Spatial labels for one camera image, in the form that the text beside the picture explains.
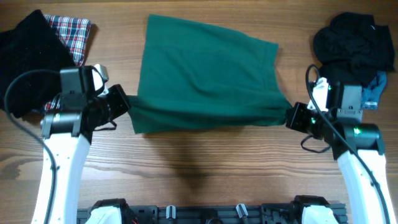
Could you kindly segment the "green cloth garment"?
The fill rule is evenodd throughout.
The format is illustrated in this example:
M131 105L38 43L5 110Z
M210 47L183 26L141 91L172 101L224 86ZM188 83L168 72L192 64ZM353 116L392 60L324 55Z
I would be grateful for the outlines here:
M236 30L150 15L129 99L134 132L284 124L291 105L275 74L278 48Z

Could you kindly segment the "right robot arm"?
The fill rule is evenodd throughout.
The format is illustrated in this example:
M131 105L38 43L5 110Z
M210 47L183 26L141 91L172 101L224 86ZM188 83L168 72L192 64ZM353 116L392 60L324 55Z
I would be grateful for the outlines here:
M297 102L288 110L286 127L328 144L343 175L355 223L396 223L384 141L377 125L362 122L362 88L321 81L306 86L310 102Z

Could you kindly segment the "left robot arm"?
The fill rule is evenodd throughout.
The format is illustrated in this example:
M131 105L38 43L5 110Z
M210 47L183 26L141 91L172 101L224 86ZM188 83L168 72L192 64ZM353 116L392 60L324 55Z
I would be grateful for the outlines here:
M42 120L44 159L32 223L76 223L81 175L93 132L116 129L130 109L121 85L106 86L105 66L63 68L60 107Z

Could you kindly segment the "blue denim garment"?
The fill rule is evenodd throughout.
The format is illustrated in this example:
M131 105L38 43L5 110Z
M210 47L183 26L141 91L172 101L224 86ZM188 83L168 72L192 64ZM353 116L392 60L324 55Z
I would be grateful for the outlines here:
M387 85L387 73L377 71L375 78L370 84L363 88L361 96L361 109L362 110L377 110L379 100Z

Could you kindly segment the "red plaid shirt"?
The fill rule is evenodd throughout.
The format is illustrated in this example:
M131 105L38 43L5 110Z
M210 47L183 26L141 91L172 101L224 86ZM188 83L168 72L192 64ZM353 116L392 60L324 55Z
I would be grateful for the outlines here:
M31 69L59 71L83 65L91 29L88 19L52 16L36 10L31 14Z

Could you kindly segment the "black crumpled garment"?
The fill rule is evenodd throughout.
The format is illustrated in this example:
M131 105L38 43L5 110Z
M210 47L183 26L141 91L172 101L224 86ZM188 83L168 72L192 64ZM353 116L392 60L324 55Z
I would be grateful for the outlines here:
M344 12L313 38L313 51L321 62L320 75L331 82L367 87L377 72L394 70L395 51L388 26L374 16Z

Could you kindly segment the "black folded garment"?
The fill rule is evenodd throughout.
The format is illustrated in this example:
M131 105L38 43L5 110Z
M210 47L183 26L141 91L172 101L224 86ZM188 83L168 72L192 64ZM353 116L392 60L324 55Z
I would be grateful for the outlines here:
M67 48L61 43L42 11L35 10L13 30L1 33L1 109L10 83L31 70L74 67ZM8 99L9 111L17 118L37 110L61 91L60 77L35 73L19 80Z

